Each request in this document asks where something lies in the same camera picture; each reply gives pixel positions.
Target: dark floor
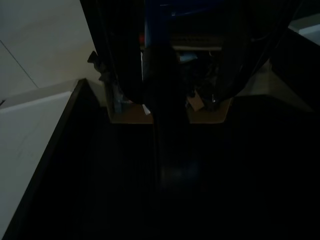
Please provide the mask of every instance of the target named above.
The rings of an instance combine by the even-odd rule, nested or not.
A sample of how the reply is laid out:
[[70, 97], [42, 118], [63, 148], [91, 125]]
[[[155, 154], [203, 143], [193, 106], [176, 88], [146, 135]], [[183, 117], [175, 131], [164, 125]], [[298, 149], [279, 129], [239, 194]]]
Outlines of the dark floor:
[[224, 124], [192, 125], [197, 191], [155, 200], [148, 193], [152, 126], [108, 124], [104, 116], [89, 146], [83, 212], [73, 231], [86, 239], [285, 239], [303, 211], [296, 194], [312, 194], [304, 184], [318, 143], [316, 119], [268, 97], [237, 97]]
[[82, 116], [94, 124], [77, 126], [78, 117], [18, 239], [291, 239], [317, 229], [315, 113], [236, 97], [225, 123], [191, 126], [198, 178], [165, 194], [155, 187], [152, 125], [110, 124], [104, 109]]

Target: blue object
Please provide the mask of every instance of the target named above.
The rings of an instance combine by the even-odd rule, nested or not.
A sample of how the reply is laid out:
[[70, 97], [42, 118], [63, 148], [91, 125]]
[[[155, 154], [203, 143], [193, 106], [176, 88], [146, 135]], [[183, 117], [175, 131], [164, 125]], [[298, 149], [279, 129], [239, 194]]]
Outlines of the blue object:
[[170, 45], [167, 24], [159, 0], [145, 0], [144, 45]]
[[184, 64], [192, 60], [198, 59], [197, 55], [192, 51], [183, 52], [180, 54], [180, 63]]
[[214, 9], [224, 0], [160, 0], [165, 19], [198, 14]]

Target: white panel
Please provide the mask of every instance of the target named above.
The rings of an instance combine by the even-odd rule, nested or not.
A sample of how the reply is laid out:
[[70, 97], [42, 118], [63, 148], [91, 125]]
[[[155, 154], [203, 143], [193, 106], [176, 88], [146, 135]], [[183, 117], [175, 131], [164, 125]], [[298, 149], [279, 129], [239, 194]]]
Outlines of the white panel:
[[57, 85], [38, 88], [37, 90], [24, 92], [16, 96], [9, 97], [1, 106], [0, 113], [3, 109], [23, 105], [25, 103], [34, 102], [54, 95], [62, 94], [65, 92], [73, 92], [77, 86], [78, 81], [66, 81]]
[[40, 87], [97, 80], [95, 50], [79, 0], [0, 0], [3, 43]]
[[314, 42], [315, 44], [320, 46], [320, 30], [315, 31], [309, 34], [303, 35], [306, 39], [309, 39], [310, 41]]
[[0, 111], [0, 239], [15, 214], [71, 92]]
[[320, 13], [292, 21], [289, 29], [303, 36], [320, 31]]
[[0, 43], [0, 101], [34, 89], [28, 75]]

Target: white wall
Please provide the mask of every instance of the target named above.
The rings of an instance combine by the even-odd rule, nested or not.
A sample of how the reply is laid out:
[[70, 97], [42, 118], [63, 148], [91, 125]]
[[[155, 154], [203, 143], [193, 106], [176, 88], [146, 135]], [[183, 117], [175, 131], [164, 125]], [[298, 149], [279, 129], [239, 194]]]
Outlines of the white wall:
[[[31, 95], [57, 92], [38, 89]], [[0, 107], [0, 239], [46, 149], [71, 91], [35, 99], [14, 97]]]
[[[87, 63], [95, 47], [79, 0], [0, 0], [0, 40], [39, 88], [99, 78]], [[27, 92], [25, 77], [7, 71], [0, 89], [14, 79]]]
[[0, 102], [8, 96], [35, 89], [28, 75], [0, 43]]
[[292, 21], [289, 29], [320, 46], [320, 13]]

